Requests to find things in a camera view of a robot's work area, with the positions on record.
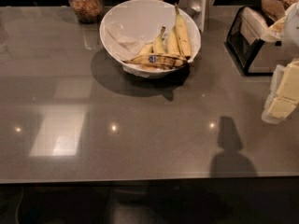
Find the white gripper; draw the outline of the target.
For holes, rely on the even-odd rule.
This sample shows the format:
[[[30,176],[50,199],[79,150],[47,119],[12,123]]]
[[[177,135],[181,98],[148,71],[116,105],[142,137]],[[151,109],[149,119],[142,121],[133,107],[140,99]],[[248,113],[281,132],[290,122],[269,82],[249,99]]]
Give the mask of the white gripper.
[[[285,17],[276,21],[262,35],[269,43],[281,42],[282,49],[294,60],[299,59],[299,2],[287,9]],[[286,66],[277,65],[271,81],[270,91],[279,97],[299,102],[299,62]]]

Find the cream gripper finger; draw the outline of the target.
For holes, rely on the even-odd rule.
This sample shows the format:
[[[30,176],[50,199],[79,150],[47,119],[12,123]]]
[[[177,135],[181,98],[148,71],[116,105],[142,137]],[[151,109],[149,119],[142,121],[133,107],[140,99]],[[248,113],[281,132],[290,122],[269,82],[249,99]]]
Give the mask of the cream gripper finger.
[[[279,124],[284,121],[297,107],[297,104],[290,100],[278,97],[265,102],[261,118],[264,122],[270,124]]]

